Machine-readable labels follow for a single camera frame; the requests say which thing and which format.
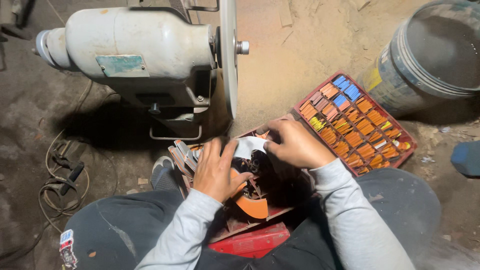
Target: shoe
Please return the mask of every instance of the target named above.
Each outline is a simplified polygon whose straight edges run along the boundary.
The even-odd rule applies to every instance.
[[[152,170],[150,182],[153,190],[180,191],[180,187],[177,181],[175,181],[172,159],[166,156],[157,159]]]

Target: black pants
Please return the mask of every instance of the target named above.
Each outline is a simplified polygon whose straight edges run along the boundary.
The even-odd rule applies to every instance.
[[[415,261],[440,220],[440,203],[419,177],[398,169],[378,169],[357,179],[363,194]],[[182,202],[179,193],[151,191],[114,196],[76,213],[72,250],[80,270],[132,270],[152,249]],[[341,269],[320,204],[289,239],[263,258],[251,259],[202,249],[197,269]]]

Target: orange curved piece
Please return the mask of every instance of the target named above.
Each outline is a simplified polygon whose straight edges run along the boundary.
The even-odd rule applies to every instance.
[[[239,173],[236,169],[230,168],[230,178],[234,178],[238,176]],[[247,183],[241,184],[235,194],[231,196],[232,199],[237,198],[235,201],[237,205],[249,216],[256,218],[256,219],[266,219],[268,217],[268,207],[267,207],[267,199],[259,199],[259,200],[252,200],[244,195],[242,196],[235,196],[238,192],[240,192]]]

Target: plastic bucket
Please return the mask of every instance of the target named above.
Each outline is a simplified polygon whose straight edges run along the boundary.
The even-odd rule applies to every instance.
[[[419,8],[359,77],[392,116],[480,91],[480,5],[443,0]]]

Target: red box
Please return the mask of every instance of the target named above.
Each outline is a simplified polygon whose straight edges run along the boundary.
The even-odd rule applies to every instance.
[[[229,254],[247,258],[261,258],[290,237],[285,224],[268,226],[250,233],[242,233],[209,244],[208,247]]]
[[[309,122],[309,119],[306,119],[306,118],[303,116],[303,114],[301,114],[301,112],[300,112],[300,107],[301,107],[306,101],[308,101],[309,98],[310,98],[311,96],[313,96],[313,94],[315,94],[316,92],[318,92],[318,91],[319,91],[322,87],[324,87],[326,84],[328,84],[328,83],[333,83],[333,81],[335,80],[335,78],[337,78],[339,75],[345,76],[345,78],[346,78],[347,80],[349,80],[350,82],[352,82],[353,84],[355,84],[355,86],[359,89],[360,96],[359,96],[356,100],[358,100],[359,98],[362,98],[362,97],[365,98],[366,100],[368,100],[368,101],[373,105],[373,110],[378,111],[382,116],[386,117],[386,118],[388,119],[388,121],[392,124],[392,126],[395,127],[395,128],[397,128],[397,129],[401,132],[401,136],[398,137],[398,138],[396,138],[396,141],[398,141],[398,142],[409,142],[409,143],[410,143],[410,148],[409,148],[407,151],[401,152],[401,151],[398,151],[398,150],[397,150],[397,151],[399,152],[399,154],[400,154],[400,155],[399,155],[400,158],[399,158],[398,160],[394,161],[394,162],[391,162],[391,164],[390,164],[390,166],[389,166],[389,168],[397,168],[397,167],[400,166],[400,164],[401,164],[402,162],[404,162],[404,161],[407,159],[407,157],[410,156],[410,155],[413,153],[413,151],[417,148],[417,142],[416,142],[415,139],[395,120],[395,118],[393,118],[387,111],[385,111],[385,109],[383,109],[374,99],[372,99],[372,98],[370,97],[370,95],[369,95],[367,92],[365,92],[365,90],[363,90],[363,88],[360,87],[360,86],[357,84],[357,82],[355,82],[350,76],[346,75],[344,71],[342,71],[342,70],[337,71],[333,76],[331,76],[331,77],[328,78],[326,81],[324,81],[321,85],[319,85],[317,88],[315,88],[315,90],[313,90],[313,91],[312,91],[310,94],[308,94],[301,102],[299,102],[297,105],[294,106],[294,110],[300,115],[300,117],[306,122],[306,124],[307,124],[308,126],[310,126],[310,127],[313,129],[314,132],[316,132],[316,134],[318,135],[318,137],[320,137],[320,138],[325,142],[325,140],[320,136],[320,133],[317,132],[317,131],[312,127],[312,125],[311,125],[310,122]],[[322,116],[322,118],[324,118],[324,119],[326,120],[325,116],[323,116],[321,112],[318,112],[318,114],[320,114],[320,115]],[[387,143],[391,143],[391,139],[388,138],[388,137],[384,134],[384,132],[381,131],[381,129],[378,129],[378,130],[381,132],[382,137],[387,140]],[[340,135],[340,138],[343,138],[344,141],[348,143],[348,141],[345,140],[345,138],[344,138],[343,135],[341,135],[340,133],[339,133],[339,135]],[[325,144],[332,150],[332,152],[333,152],[336,156],[338,156],[338,155],[335,153],[335,151],[333,150],[333,148],[332,148],[327,142],[325,142]],[[352,148],[351,152],[353,153],[354,151],[356,151],[356,148],[357,148],[358,146],[357,146],[357,147],[352,147],[351,145],[349,145],[349,147]],[[357,173],[358,169],[353,169],[352,167],[350,167],[349,164],[348,164],[342,157],[340,157],[340,159],[343,161],[343,163],[346,165],[346,167],[347,167],[353,174],[355,174],[356,176],[358,176],[358,173]]]

